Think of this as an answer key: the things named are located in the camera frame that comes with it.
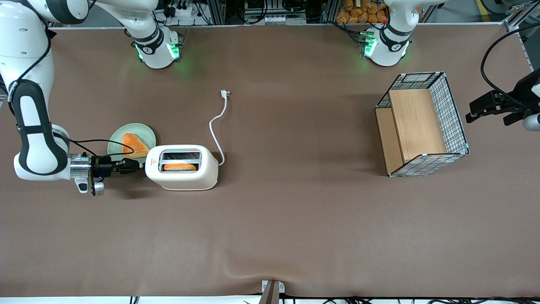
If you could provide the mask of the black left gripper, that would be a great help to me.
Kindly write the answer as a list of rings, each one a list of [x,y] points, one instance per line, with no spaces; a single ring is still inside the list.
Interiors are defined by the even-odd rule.
[[[528,117],[528,110],[539,112],[539,96],[533,91],[538,85],[540,70],[535,70],[520,79],[512,90],[512,98],[519,108],[524,109],[503,118],[505,126],[510,126]],[[499,115],[513,111],[513,102],[495,90],[487,92],[469,103],[470,112],[465,116],[468,124],[488,115]]]

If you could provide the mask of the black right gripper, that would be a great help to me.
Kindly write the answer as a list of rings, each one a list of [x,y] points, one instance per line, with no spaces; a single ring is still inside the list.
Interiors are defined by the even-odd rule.
[[[144,169],[143,164],[131,158],[112,160],[108,155],[91,157],[91,176],[93,178],[110,177],[112,172],[121,175],[133,174]]]

